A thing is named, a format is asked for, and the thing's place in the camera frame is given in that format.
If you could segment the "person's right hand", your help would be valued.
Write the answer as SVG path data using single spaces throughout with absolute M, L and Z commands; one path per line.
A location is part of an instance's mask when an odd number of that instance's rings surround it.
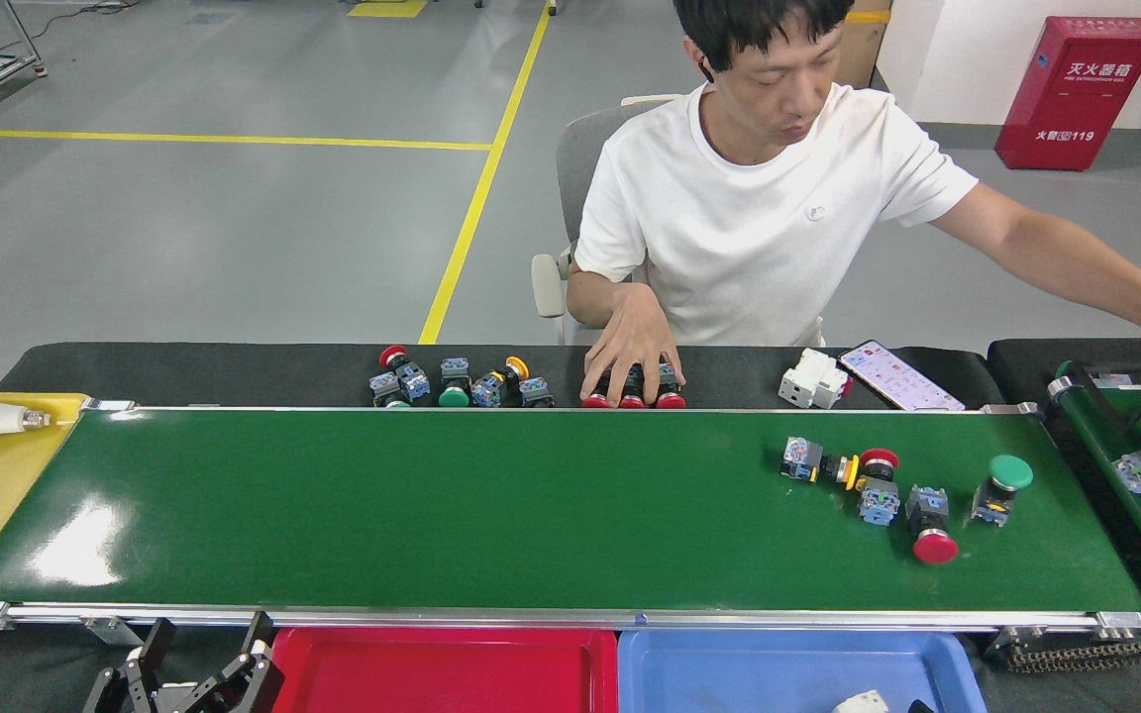
M 652 285 L 610 281 L 597 272 L 572 272 L 567 303 L 568 311 L 581 324 L 602 330 L 584 357 L 584 379 L 578 392 L 582 400 L 607 373 L 606 398 L 616 405 L 631 366 L 638 364 L 644 367 L 644 402 L 656 402 L 661 359 L 670 363 L 677 382 L 685 383 L 667 315 Z

